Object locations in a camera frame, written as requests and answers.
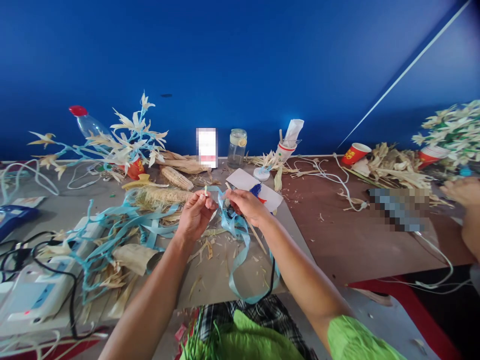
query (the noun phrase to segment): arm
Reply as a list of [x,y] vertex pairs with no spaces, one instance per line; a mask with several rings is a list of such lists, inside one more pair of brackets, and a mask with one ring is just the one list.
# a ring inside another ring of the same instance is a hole
[[446,181],[440,188],[449,198],[465,207],[461,237],[477,261],[480,261],[480,181],[466,177],[457,181]]
[[340,315],[353,316],[345,300],[253,194],[243,190],[228,190],[226,196],[237,214],[244,214],[253,226],[260,228],[285,284],[330,351],[327,337],[330,321]]
[[197,191],[181,213],[178,230],[145,285],[126,309],[99,360],[150,360],[167,328],[187,260],[218,205]]

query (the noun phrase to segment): green sleeve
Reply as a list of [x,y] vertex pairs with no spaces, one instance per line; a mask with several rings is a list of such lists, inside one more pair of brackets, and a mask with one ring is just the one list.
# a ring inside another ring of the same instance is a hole
[[360,321],[349,316],[333,319],[327,335],[333,360],[406,360]]

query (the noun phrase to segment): glass jar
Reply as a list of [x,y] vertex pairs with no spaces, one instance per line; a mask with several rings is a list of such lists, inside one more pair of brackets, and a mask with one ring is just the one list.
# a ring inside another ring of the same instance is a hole
[[247,132],[243,129],[232,129],[230,132],[230,146],[226,164],[231,169],[244,166],[245,149],[247,148]]

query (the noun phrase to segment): yellow clip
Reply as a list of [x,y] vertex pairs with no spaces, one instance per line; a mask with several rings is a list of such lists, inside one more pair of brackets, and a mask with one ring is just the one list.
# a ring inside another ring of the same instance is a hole
[[168,187],[168,185],[156,184],[156,183],[154,183],[154,182],[151,182],[151,181],[149,180],[149,179],[150,179],[150,175],[148,175],[148,174],[139,174],[139,175],[138,175],[138,178],[139,178],[140,180],[126,183],[126,184],[123,185],[121,188],[122,188],[122,189],[125,189],[125,190],[130,190],[130,189],[139,188],[139,187],[142,187],[142,186],[145,186],[145,185],[153,186],[153,187],[157,187],[157,188],[167,188],[167,187]]

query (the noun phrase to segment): hand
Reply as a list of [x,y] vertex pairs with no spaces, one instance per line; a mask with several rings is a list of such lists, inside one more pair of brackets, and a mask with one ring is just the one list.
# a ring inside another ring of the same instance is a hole
[[466,177],[456,181],[446,181],[440,190],[452,200],[463,205],[480,206],[480,180]]
[[244,215],[254,227],[258,228],[260,222],[270,216],[269,210],[250,191],[227,190],[225,197],[230,199],[235,212]]
[[210,193],[207,194],[208,197],[205,197],[205,191],[199,190],[186,202],[175,236],[183,237],[189,242],[200,239],[213,213],[219,208]]

